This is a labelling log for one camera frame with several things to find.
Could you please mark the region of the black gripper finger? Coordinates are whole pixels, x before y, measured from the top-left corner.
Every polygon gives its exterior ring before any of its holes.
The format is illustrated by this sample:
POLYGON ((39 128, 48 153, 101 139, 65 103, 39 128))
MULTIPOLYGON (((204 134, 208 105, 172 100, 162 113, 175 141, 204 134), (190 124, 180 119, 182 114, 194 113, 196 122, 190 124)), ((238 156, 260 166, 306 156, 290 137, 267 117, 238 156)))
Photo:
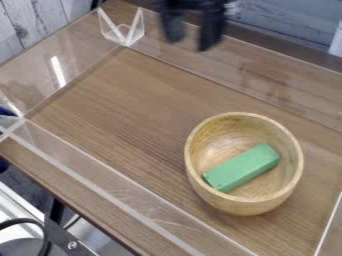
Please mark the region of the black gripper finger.
POLYGON ((164 10, 160 13, 162 29, 170 43, 180 42, 186 36, 184 16, 179 10, 164 10))
POLYGON ((224 32, 226 15, 223 12, 204 12, 199 30, 198 50, 207 51, 215 46, 224 32))

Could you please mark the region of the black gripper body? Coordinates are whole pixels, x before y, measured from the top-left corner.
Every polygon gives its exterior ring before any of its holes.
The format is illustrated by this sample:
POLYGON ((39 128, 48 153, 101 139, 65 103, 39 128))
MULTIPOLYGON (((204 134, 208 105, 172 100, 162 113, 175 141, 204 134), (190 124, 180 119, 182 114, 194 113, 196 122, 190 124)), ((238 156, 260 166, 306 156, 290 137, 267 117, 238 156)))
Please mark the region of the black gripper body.
POLYGON ((236 0, 155 0, 159 10, 218 10, 224 15, 236 14, 236 0))

